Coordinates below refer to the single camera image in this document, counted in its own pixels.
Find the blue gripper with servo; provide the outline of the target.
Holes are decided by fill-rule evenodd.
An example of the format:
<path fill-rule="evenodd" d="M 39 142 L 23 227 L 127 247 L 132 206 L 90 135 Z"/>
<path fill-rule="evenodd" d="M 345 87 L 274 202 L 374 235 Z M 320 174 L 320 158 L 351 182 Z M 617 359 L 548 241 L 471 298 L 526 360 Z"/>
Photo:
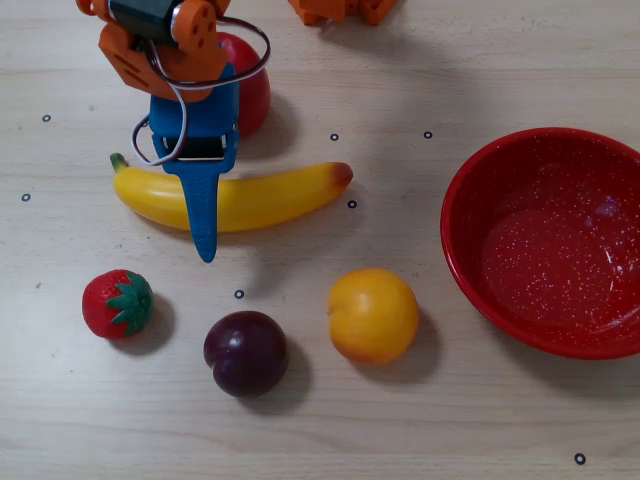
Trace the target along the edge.
<path fill-rule="evenodd" d="M 187 103 L 187 136 L 178 159 L 163 165 L 176 175 L 184 193 L 189 229 L 200 258 L 211 263 L 217 251 L 219 177 L 235 164 L 239 142 L 237 82 L 216 87 L 201 101 Z M 176 99 L 152 96 L 149 126 L 156 154 L 171 153 L 178 141 L 182 111 Z"/>

